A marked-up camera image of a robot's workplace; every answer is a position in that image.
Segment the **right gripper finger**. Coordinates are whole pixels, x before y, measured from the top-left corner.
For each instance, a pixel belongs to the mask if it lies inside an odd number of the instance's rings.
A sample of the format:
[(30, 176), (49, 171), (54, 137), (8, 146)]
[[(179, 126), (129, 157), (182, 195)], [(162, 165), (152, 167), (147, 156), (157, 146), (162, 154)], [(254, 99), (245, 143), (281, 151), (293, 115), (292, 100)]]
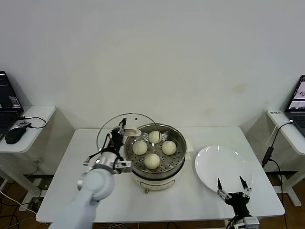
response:
[(221, 184), (221, 181), (220, 179), (218, 178), (217, 179), (218, 183), (217, 183), (217, 195), (222, 199), (222, 200), (228, 200), (230, 198), (232, 198), (232, 196), (227, 193), (226, 191), (224, 191), (223, 187), (222, 187), (222, 184)]
[(239, 176), (239, 178), (244, 189), (243, 192), (239, 192), (239, 193), (242, 194), (242, 197), (249, 198), (252, 192), (252, 188), (248, 186), (247, 182), (241, 176)]

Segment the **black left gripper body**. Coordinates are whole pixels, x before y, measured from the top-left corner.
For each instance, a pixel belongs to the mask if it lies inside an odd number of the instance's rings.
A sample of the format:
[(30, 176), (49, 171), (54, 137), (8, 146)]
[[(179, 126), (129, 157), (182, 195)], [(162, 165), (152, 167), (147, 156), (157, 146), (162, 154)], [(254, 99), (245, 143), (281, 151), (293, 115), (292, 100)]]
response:
[(112, 133), (109, 149), (113, 152), (119, 152), (123, 146), (123, 138), (124, 136), (119, 133)]

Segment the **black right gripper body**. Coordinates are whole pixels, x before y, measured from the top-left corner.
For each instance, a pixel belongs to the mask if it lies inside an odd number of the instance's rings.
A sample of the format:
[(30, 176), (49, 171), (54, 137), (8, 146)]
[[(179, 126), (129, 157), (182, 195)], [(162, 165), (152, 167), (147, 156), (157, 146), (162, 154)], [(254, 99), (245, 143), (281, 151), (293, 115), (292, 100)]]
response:
[(229, 193), (229, 198), (225, 199), (225, 203), (231, 206), (236, 216), (248, 217), (250, 212), (247, 208), (247, 204), (250, 201), (250, 197), (243, 192)]

